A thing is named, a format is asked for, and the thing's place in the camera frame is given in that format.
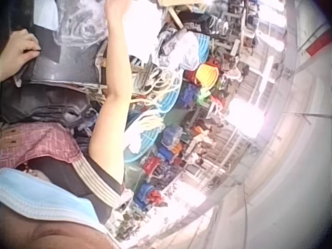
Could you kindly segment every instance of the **white rope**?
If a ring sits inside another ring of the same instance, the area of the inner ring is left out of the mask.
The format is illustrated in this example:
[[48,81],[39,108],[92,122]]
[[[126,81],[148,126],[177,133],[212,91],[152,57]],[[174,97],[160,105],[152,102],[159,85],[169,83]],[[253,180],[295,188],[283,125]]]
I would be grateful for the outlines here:
[[177,73],[168,69],[156,68],[151,73],[147,86],[149,90],[143,92],[142,95],[147,95],[146,99],[135,99],[131,103],[144,102],[147,106],[160,106],[160,102],[167,93],[173,92],[181,87],[181,81],[177,77]]

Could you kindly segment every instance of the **face mask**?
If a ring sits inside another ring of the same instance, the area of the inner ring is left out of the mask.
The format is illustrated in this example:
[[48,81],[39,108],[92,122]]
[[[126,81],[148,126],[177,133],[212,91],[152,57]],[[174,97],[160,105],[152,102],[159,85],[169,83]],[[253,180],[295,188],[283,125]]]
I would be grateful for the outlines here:
[[17,170],[0,170],[0,203],[26,218],[73,222],[107,233],[89,200]]

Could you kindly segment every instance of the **black bag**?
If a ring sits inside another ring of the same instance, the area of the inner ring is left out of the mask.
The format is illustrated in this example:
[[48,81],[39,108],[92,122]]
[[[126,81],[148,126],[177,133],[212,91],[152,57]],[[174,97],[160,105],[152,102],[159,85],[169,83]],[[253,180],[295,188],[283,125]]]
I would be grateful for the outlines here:
[[212,17],[206,13],[180,12],[178,14],[183,26],[192,32],[210,35],[210,24]]
[[7,123],[58,122],[72,128],[80,125],[90,108],[88,96],[76,90],[11,80],[1,85],[1,116]]

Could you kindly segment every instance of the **orange object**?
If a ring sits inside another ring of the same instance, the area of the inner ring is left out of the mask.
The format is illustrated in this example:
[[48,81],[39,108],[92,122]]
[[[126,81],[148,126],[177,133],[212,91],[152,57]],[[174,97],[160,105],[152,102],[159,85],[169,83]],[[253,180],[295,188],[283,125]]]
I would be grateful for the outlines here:
[[172,153],[175,155],[178,155],[180,153],[180,151],[182,150],[182,144],[179,142],[173,149],[172,149]]

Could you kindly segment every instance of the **metal pole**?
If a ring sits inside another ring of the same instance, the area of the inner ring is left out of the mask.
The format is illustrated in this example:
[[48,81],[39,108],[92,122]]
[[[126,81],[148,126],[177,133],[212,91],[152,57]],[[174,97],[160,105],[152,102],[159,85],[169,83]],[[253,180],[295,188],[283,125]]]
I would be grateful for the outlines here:
[[332,119],[332,115],[331,114],[314,114],[314,113],[284,113],[284,114],[301,115],[301,116],[305,116],[305,117],[329,118],[329,119]]

